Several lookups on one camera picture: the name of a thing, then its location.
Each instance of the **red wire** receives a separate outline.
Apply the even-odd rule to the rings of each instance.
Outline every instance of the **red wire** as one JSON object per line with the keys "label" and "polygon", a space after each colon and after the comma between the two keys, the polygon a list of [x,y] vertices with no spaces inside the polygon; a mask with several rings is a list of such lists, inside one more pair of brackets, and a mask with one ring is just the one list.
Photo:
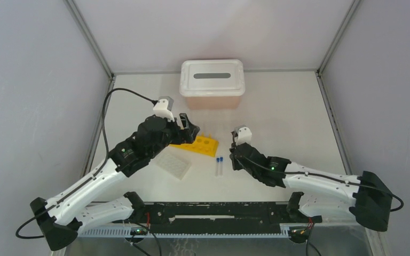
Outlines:
{"label": "red wire", "polygon": [[309,217],[309,223],[307,224],[307,228],[312,228],[312,225],[313,225],[313,221],[312,221],[312,218],[310,218]]}
{"label": "red wire", "polygon": [[150,213],[147,212],[146,215],[147,215],[147,228],[150,228]]}

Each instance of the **white enclosure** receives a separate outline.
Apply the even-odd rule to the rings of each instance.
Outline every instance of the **white enclosure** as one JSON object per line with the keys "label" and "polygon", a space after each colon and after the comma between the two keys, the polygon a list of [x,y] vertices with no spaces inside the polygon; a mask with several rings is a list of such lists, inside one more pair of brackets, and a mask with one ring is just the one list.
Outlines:
{"label": "white enclosure", "polygon": [[115,73],[194,59],[317,70],[352,0],[87,1],[77,4]]}
{"label": "white enclosure", "polygon": [[[14,232],[33,216],[33,199],[63,191],[104,157],[99,116],[112,86],[171,96],[174,114],[188,113],[227,159],[216,178],[213,158],[169,148],[192,162],[182,181],[150,165],[97,200],[127,191],[144,201],[288,200],[291,191],[232,171],[230,131],[245,124],[265,155],[380,176],[406,206],[391,214],[386,233],[368,232],[367,251],[410,254],[410,2],[403,2],[0,1],[0,255],[48,254],[43,239]],[[242,61],[246,93],[236,110],[186,107],[180,67],[200,59]],[[110,147],[151,114],[150,104],[113,94]],[[361,228],[346,228],[366,244]],[[22,233],[40,229],[34,222]],[[332,234],[315,246],[342,255]]]}

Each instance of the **test tube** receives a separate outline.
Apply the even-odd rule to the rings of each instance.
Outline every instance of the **test tube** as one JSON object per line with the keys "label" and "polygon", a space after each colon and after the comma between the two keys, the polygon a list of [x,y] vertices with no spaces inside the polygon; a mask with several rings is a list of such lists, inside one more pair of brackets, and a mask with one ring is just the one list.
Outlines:
{"label": "test tube", "polygon": [[219,157],[216,157],[216,173],[215,176],[218,177],[219,176]]}

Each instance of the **white wall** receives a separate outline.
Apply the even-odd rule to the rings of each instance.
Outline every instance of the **white wall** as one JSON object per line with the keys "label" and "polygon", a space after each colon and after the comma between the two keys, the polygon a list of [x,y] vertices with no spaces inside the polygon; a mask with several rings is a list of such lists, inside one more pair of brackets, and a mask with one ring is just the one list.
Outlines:
{"label": "white wall", "polygon": [[107,83],[62,1],[0,1],[0,255],[48,254],[14,232],[79,178]]}
{"label": "white wall", "polygon": [[392,255],[410,255],[410,1],[364,1],[324,82],[354,169],[405,200],[388,240]]}
{"label": "white wall", "polygon": [[114,72],[179,71],[191,59],[317,69],[352,0],[77,0]]}

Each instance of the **white table surface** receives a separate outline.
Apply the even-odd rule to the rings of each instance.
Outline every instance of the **white table surface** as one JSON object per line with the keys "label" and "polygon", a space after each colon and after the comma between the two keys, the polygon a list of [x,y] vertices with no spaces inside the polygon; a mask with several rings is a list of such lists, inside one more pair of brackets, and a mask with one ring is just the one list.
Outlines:
{"label": "white table surface", "polygon": [[[114,88],[132,89],[152,99],[172,97],[176,117],[187,113],[201,132],[219,141],[217,155],[224,156],[223,177],[215,177],[215,158],[169,147],[166,150],[192,162],[183,180],[152,163],[96,201],[110,201],[127,191],[137,192],[146,202],[288,201],[292,190],[268,187],[244,170],[232,170],[228,157],[230,132],[242,124],[251,129],[252,145],[265,156],[289,158],[314,169],[345,174],[314,72],[245,73],[246,92],[236,110],[189,110],[179,94],[179,77],[180,74],[118,75]],[[152,114],[149,102],[127,92],[115,92],[106,115],[110,148],[129,137]],[[100,138],[93,165],[104,155]]]}

